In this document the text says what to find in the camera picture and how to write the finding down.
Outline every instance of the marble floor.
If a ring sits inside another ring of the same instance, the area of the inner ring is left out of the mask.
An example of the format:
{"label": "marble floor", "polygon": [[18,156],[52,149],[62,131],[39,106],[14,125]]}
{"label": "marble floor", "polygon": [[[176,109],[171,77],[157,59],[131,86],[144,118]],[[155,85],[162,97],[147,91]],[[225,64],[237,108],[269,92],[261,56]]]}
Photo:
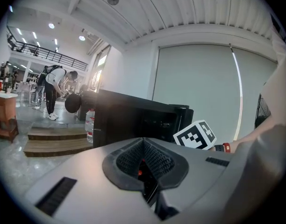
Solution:
{"label": "marble floor", "polygon": [[81,127],[84,121],[79,121],[75,114],[68,113],[62,104],[55,106],[59,119],[53,121],[47,117],[45,104],[39,111],[32,109],[29,102],[17,98],[16,114],[18,119],[19,135],[11,144],[8,140],[0,138],[0,176],[5,185],[13,192],[23,196],[24,193],[44,174],[51,171],[72,155],[28,158],[23,150],[28,141],[27,133],[32,126],[42,127]]}

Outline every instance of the black hair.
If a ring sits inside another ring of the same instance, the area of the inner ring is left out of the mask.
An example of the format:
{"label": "black hair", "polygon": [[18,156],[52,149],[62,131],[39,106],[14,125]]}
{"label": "black hair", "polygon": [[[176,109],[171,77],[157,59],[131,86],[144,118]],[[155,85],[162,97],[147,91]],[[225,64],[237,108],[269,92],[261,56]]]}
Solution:
{"label": "black hair", "polygon": [[74,70],[69,72],[69,74],[71,75],[72,80],[76,80],[78,78],[78,73]]}

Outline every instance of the wooden stair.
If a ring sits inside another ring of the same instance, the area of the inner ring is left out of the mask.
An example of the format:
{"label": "wooden stair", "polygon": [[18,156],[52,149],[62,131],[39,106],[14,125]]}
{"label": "wooden stair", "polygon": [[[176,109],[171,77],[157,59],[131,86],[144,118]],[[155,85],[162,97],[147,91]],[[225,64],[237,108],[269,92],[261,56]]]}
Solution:
{"label": "wooden stair", "polygon": [[27,157],[54,157],[77,154],[93,148],[84,128],[32,128],[24,148]]}

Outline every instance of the red watch strap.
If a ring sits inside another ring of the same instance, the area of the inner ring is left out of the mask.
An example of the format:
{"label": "red watch strap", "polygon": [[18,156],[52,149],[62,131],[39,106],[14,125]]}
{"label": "red watch strap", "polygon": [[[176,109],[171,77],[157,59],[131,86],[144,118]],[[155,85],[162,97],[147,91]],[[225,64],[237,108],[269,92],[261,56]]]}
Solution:
{"label": "red watch strap", "polygon": [[230,153],[230,144],[229,143],[223,143],[223,146],[225,147],[225,152]]}

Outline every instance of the black railing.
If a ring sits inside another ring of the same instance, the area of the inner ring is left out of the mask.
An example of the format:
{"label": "black railing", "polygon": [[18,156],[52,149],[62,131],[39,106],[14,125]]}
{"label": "black railing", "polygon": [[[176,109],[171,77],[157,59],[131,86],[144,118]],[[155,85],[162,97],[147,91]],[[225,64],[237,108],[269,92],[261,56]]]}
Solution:
{"label": "black railing", "polygon": [[21,52],[24,54],[29,54],[32,56],[41,57],[50,61],[54,61],[63,65],[71,66],[80,70],[86,70],[88,64],[73,59],[69,56],[62,55],[55,51],[51,51],[42,47],[38,47],[32,44],[27,44],[23,42],[18,42],[13,36],[11,37],[11,32],[8,33],[8,45],[11,50]]}

